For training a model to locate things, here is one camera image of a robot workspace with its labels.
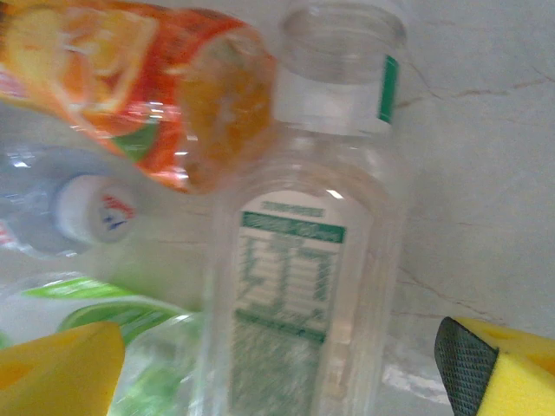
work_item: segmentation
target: water bottle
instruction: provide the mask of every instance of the water bottle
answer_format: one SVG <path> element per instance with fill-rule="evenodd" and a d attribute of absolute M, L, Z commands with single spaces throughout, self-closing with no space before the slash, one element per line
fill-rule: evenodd
<path fill-rule="evenodd" d="M 370 415 L 408 208 L 390 128 L 404 29 L 319 0 L 282 32 L 280 146 L 216 204 L 193 410 Z"/>
<path fill-rule="evenodd" d="M 94 153 L 0 145 L 0 246 L 71 257 L 131 230 L 134 195 Z"/>
<path fill-rule="evenodd" d="M 0 290 L 0 348 L 92 322 L 120 325 L 125 361 L 109 416 L 181 416 L 193 392 L 202 318 L 81 273 L 48 273 Z"/>

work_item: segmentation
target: green label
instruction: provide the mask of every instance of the green label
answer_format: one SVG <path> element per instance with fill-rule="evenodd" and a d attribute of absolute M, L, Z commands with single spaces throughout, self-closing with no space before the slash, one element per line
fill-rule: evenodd
<path fill-rule="evenodd" d="M 245 322 L 257 323 L 258 325 L 262 325 L 263 327 L 276 329 L 277 331 L 280 331 L 282 333 L 295 335 L 309 341 L 318 342 L 320 344 L 323 344 L 323 342 L 326 340 L 326 333 L 323 331 L 306 328 L 303 325 L 296 325 L 294 323 L 266 319 L 257 313 L 249 312 L 243 309 L 237 309 L 235 311 L 235 316 Z"/>
<path fill-rule="evenodd" d="M 76 310 L 63 320 L 58 332 L 93 322 L 110 321 L 120 325 L 121 336 L 127 345 L 137 335 L 180 315 L 176 309 L 143 302 L 107 302 Z"/>
<path fill-rule="evenodd" d="M 324 214 L 324 209 L 322 208 L 312 208 L 310 206 L 293 204 L 281 204 L 279 202 L 273 201 L 264 201 L 261 208 L 263 210 L 291 213 L 295 215 L 301 215 L 303 217 L 322 218 Z"/>
<path fill-rule="evenodd" d="M 136 132 L 112 140 L 133 162 L 140 162 L 156 141 L 157 132 L 158 124 L 146 124 Z"/>
<path fill-rule="evenodd" d="M 86 277 L 52 283 L 37 289 L 25 290 L 23 294 L 48 299 L 98 299 L 134 295 L 134 293 L 128 290 L 117 288 L 111 284 L 96 282 Z"/>
<path fill-rule="evenodd" d="M 391 56 L 386 56 L 385 68 L 383 69 L 382 101 L 380 102 L 378 118 L 387 123 L 391 123 L 393 117 L 398 74 L 399 63 Z"/>
<path fill-rule="evenodd" d="M 345 229 L 337 225 L 274 217 L 251 211 L 243 212 L 242 226 L 337 244 L 341 244 L 345 237 Z"/>

